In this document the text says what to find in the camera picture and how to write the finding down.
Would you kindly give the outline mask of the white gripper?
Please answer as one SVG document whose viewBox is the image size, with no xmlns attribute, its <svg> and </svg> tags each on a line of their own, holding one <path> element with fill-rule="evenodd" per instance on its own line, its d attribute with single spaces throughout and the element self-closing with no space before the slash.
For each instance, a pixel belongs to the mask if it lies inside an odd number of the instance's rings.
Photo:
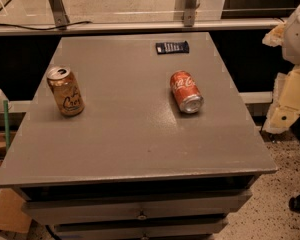
<svg viewBox="0 0 300 240">
<path fill-rule="evenodd" d="M 283 58 L 300 65 L 300 5 L 289 16 L 286 25 L 278 24 L 262 39 L 264 45 L 281 46 Z M 300 66 L 288 74 L 278 73 L 274 82 L 273 102 L 262 130 L 270 134 L 287 131 L 300 117 Z"/>
</svg>

